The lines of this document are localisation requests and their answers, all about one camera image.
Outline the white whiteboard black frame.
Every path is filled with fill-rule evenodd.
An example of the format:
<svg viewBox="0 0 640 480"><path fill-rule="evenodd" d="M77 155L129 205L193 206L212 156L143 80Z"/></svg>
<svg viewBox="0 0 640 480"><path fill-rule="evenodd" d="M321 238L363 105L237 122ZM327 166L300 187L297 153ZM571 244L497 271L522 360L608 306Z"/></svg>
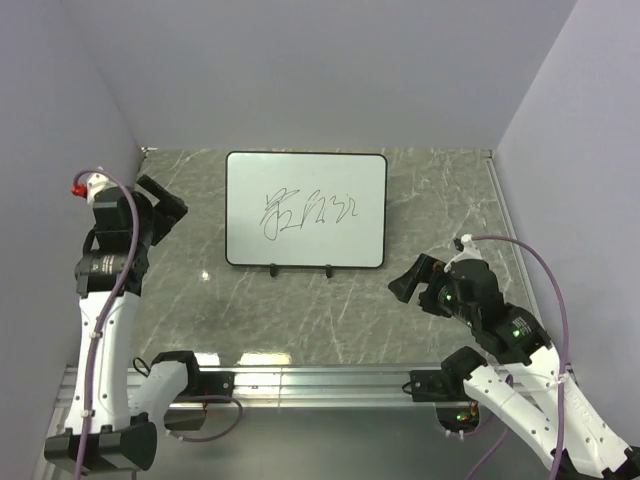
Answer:
<svg viewBox="0 0 640 480"><path fill-rule="evenodd" d="M378 153L233 151L225 170L232 266L378 269L388 161Z"/></svg>

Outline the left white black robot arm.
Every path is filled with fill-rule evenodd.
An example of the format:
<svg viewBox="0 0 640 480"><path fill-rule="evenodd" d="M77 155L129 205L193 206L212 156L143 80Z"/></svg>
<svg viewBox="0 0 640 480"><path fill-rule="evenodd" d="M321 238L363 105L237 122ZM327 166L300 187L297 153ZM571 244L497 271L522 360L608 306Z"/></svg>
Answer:
<svg viewBox="0 0 640 480"><path fill-rule="evenodd" d="M171 404L190 402L202 390L194 352L174 351L159 354L141 386L128 392L148 253L188 212L182 199L150 177L136 183L139 191L102 169L83 170L72 180L71 192L91 207L94 225L74 270L81 345L72 403L62 432L46 439L44 457L77 479L148 470Z"/></svg>

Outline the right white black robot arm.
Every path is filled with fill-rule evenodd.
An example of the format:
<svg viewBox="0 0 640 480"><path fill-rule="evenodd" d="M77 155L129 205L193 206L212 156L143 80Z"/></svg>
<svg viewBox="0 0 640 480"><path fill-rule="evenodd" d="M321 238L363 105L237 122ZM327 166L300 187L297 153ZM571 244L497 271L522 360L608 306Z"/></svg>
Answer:
<svg viewBox="0 0 640 480"><path fill-rule="evenodd" d="M560 354L539 321L505 301L496 275L480 258L444 263L426 254L391 281L407 303L465 324L479 345L441 364L441 386L496 415L557 479L636 479L639 450L596 412L575 380L560 372Z"/></svg>

